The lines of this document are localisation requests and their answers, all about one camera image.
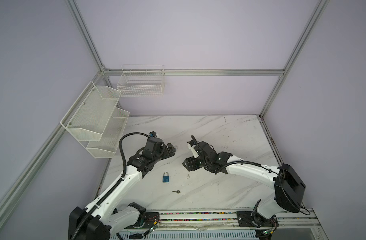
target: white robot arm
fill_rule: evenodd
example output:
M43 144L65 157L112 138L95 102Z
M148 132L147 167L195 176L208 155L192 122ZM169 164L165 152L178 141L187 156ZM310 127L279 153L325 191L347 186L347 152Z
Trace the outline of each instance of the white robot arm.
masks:
M130 157L128 162L122 149L122 140L130 135L140 134L147 137L145 147ZM123 172L96 199L84 209L76 207L69 217L68 239L70 240L106 240L128 226L141 227L145 222L146 209L139 204L131 203L126 209L117 212L116 206L124 195L139 182L154 165L163 159L175 155L171 143L156 137L155 132L149 135L133 132L124 135L119 141L119 150L123 160Z
M192 141L188 148L193 157L186 158L183 166L188 170L204 168L215 174L236 174L261 182L273 189L264 200L259 200L251 213L252 224L260 227L267 219L281 211L301 212L301 202L305 191L305 184L288 164L282 166L267 166L256 162L245 161L228 152L217 153L206 142L197 142L191 135Z
M133 134L146 136L147 142L146 146L139 149L126 163L121 142L125 137ZM155 136L155 132L151 132L149 135L136 132L126 134L121 138L119 150L123 159L122 174L84 209L76 207L71 212L69 240L107 240L128 226L142 226L145 222L146 209L144 207L131 203L126 209L117 212L116 206L124 195L153 169L155 163L175 155L175 149L171 143L166 146L161 139ZM269 197L256 203L250 216L252 227L259 228L274 214L283 210L300 212L305 185L291 166L286 164L281 167L261 165L245 161L231 153L217 153L208 143L197 142L193 135L191 137L192 141L189 142L188 147L194 156L186 158L183 162L183 166L188 171L203 167L215 174L223 172L241 175L275 190ZM144 235L138 236L138 239L143 238L156 227L157 225L153 226Z

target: white mesh shelf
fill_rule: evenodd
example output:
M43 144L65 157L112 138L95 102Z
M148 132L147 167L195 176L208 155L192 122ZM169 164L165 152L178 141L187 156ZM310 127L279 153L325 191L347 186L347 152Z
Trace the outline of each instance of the white mesh shelf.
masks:
M100 141L117 105L120 91L107 86L95 86L68 122L61 124L78 141Z
M86 149L94 158L112 158L118 149L129 112L115 108L99 142L89 142Z
M61 121L94 158L112 158L118 148L130 115L116 107L119 97L120 91L90 82Z
M117 88L123 97L162 96L165 86L163 65L122 65Z

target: aluminum frame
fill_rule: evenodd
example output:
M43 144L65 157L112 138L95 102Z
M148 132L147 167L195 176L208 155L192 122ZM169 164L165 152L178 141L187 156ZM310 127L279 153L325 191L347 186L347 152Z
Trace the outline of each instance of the aluminum frame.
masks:
M100 82L102 78L103 72L99 71L92 81L94 82L94 84L96 84ZM73 110L69 112L67 119L70 119L73 116L75 111L78 109L78 106L82 104L83 99L85 99L91 89L92 87L86 88L80 94L75 103L72 105L71 108ZM46 140L46 142L31 160L29 165L19 176L18 180L14 183L13 187L8 191L3 200L0 202L0 231L5 223L8 221L8 219L11 217L14 210L17 208L24 192L35 179L37 173L42 169L51 152L56 147L56 144L59 142L65 131L65 128L62 127L60 123L58 124L58 126L56 126L50 137Z
M293 49L293 51L291 53L290 58L287 60L287 63L284 67L284 74L283 74L283 76L279 77L275 86L273 87L272 92L271 92L270 96L268 97L267 102L264 104L264 107L260 113L260 117L263 118L267 114L268 109L270 108L273 100L276 98L276 95L279 93L281 86L283 85L285 79L287 78L288 74L290 73L301 50L303 50L305 43L309 39L310 33L315 28L317 21L320 19L321 15L324 12L324 9L327 7L328 3L329 3L329 0L319 0L319 2L317 3L315 9L312 12L312 15L310 16L310 18L307 22L307 25L305 26L298 42L296 43L295 48Z
M112 85L109 81L109 76L121 75L122 70L117 69L110 70L104 67L99 57L98 51L94 45L94 42L92 41L91 35L87 29L85 21L83 20L83 17L80 13L77 3L75 2L75 0L65 0L65 2L67 3L67 6L70 9L71 15L74 18L74 21L86 43L86 46L94 60L95 65L99 69L98 73L95 75L93 79L94 84L98 83L101 80L104 80L105 83L112 88ZM299 56L301 50L304 48L304 45L308 40L310 33L314 29L315 24L319 20L321 14L324 12L324 9L327 6L328 2L329 0L319 0L283 70L165 70L165 75L166 76L279 76L274 89L272 90L260 115L258 116L258 119L279 164L281 164L283 161L280 157L279 152L277 151L276 145L272 140L272 137L268 131L268 128L264 122L263 117L266 115L269 107L271 106L278 91L283 85L287 75L289 74L291 68L293 67L297 57ZM83 96L85 96L89 91L90 89L85 89L85 91L75 101L73 105L73 108L75 108L75 110L77 109L77 106L80 104L80 101L83 100ZM13 187L9 190L9 192L0 202L0 231L7 222L7 220L10 218L16 207L18 206L20 199L23 196L23 193L26 191L26 189L35 179L37 173L46 163L46 160L48 159L52 150L56 147L56 144L59 142L64 132L65 129L61 126L61 124L58 124L58 126L52 132L51 136L46 140L46 142L34 156L32 161L29 163L27 168L23 171L21 176L15 182ZM110 160L111 159L108 159L107 161L108 164L106 166L105 171L102 174L102 179L104 179L105 177ZM314 232L315 237L318 236L319 238L322 237L322 239L327 239L322 228L317 228L317 230L318 232Z
M284 72L283 69L164 69L165 76L283 76ZM122 73L121 69L104 70L107 76L120 76Z

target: wall-mounted basket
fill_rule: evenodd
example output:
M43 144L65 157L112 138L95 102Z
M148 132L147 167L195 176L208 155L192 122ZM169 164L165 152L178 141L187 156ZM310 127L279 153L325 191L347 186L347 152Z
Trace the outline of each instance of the wall-mounted basket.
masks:
M122 97L162 96L164 91L163 65L122 65L117 88Z
M114 156L122 137L129 112L117 108L120 91L107 86L95 86L90 82L87 96L76 112L70 111L61 125L78 140L94 158Z

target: padlock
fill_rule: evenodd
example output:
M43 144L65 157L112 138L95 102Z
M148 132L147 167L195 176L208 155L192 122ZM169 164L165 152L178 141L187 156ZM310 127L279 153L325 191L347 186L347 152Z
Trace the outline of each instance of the padlock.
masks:
M170 176L168 175L168 172L163 173L163 182L169 182L170 181Z

